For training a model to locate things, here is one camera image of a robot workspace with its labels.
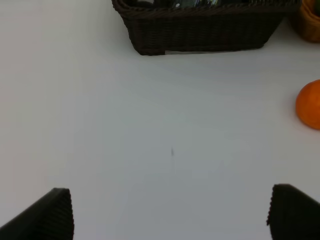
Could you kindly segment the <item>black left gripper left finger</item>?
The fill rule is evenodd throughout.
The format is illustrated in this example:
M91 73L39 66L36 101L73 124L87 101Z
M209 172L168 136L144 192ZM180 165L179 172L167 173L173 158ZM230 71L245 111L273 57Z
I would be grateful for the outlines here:
M75 224L68 188L53 188L0 227L2 240L72 240Z

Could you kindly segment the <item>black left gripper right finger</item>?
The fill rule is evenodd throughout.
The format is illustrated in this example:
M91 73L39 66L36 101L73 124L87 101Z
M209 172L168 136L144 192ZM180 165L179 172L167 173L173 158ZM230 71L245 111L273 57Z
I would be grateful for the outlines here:
M273 240L318 240L320 203L290 184L275 184L266 225Z

